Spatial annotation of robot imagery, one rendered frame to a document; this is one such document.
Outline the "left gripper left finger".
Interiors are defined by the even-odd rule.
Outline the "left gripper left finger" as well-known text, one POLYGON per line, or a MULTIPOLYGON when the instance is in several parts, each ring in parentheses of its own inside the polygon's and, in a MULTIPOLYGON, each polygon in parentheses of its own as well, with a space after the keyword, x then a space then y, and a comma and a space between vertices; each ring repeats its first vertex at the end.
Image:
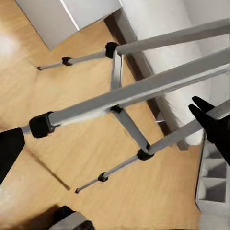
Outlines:
POLYGON ((0 185, 25 146, 20 127, 0 133, 0 185))

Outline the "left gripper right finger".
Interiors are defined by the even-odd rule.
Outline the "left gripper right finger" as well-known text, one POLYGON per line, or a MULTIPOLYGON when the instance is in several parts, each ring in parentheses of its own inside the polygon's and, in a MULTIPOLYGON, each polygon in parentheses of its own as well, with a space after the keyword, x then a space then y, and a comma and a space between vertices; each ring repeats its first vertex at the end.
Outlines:
POLYGON ((230 129, 218 128, 215 145, 230 166, 230 129))

